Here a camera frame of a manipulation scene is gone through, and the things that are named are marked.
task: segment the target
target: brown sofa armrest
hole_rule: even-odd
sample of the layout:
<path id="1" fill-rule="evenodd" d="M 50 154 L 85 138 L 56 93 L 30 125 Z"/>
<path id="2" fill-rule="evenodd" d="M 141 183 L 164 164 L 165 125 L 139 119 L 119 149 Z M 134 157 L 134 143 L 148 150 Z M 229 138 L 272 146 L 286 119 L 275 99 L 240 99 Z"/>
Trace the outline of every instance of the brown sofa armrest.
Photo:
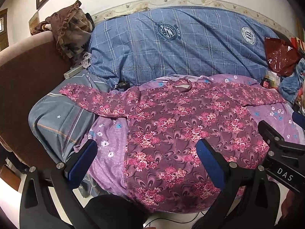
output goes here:
<path id="1" fill-rule="evenodd" d="M 55 165 L 33 135 L 28 115 L 39 99 L 64 80 L 70 66 L 56 50 L 50 31 L 0 52 L 0 142 L 28 166 Z"/>

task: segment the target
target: black cable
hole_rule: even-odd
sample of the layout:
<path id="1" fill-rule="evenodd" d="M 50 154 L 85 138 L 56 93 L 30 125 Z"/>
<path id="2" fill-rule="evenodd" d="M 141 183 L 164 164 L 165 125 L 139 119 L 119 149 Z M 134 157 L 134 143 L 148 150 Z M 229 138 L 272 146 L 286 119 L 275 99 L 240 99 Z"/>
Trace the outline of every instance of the black cable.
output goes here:
<path id="1" fill-rule="evenodd" d="M 187 224 L 187 223 L 190 223 L 190 222 L 194 221 L 197 218 L 198 215 L 199 215 L 199 212 L 197 213 L 196 217 L 194 219 L 192 219 L 191 221 L 189 221 L 189 222 L 178 222 L 178 221 L 174 221 L 174 220 L 171 220 L 171 219 L 165 219 L 165 218 L 157 218 L 157 219 L 165 219 L 165 220 L 168 220 L 168 221 L 171 221 L 171 222 L 175 222 L 175 223 L 179 223 L 179 224 Z M 147 223 L 144 228 L 146 228 L 148 225 L 150 226 L 150 223 L 152 223 L 153 221 L 155 221 L 157 219 L 153 219 L 151 222 Z"/>

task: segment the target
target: maroon bag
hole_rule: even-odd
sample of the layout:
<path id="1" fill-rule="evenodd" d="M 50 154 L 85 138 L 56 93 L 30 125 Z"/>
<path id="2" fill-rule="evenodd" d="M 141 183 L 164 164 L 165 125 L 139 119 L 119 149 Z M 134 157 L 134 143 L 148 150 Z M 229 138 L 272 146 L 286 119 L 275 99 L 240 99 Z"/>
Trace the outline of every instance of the maroon bag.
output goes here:
<path id="1" fill-rule="evenodd" d="M 301 59 L 291 42 L 276 38 L 265 38 L 265 52 L 269 69 L 283 77 L 292 75 Z"/>

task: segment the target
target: blue denim cloth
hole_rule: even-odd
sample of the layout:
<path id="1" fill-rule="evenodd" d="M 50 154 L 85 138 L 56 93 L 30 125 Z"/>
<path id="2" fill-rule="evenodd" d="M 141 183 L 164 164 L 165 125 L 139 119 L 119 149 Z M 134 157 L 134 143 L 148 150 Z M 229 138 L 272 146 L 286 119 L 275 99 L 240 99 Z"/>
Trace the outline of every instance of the blue denim cloth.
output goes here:
<path id="1" fill-rule="evenodd" d="M 280 83 L 279 93 L 291 104 L 294 104 L 298 91 L 305 79 L 305 77 L 301 75 L 301 73 L 304 71 L 305 60 L 301 59 L 300 62 L 296 65 L 292 75 L 284 78 L 284 80 Z"/>
<path id="2" fill-rule="evenodd" d="M 89 71 L 114 87 L 179 74 L 233 74 L 262 79 L 268 69 L 267 26 L 220 8 L 155 8 L 100 22 L 94 29 Z"/>

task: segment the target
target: dark blue circular emblem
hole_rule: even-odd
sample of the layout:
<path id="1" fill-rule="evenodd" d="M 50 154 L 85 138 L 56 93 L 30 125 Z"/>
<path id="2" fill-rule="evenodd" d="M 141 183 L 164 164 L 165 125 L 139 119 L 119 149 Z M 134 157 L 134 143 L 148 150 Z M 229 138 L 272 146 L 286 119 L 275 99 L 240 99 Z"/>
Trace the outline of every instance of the dark blue circular emblem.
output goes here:
<path id="1" fill-rule="evenodd" d="M 176 25 L 173 27 L 166 23 L 158 24 L 157 31 L 158 34 L 167 41 L 175 40 L 177 38 L 181 39 L 180 30 Z"/>

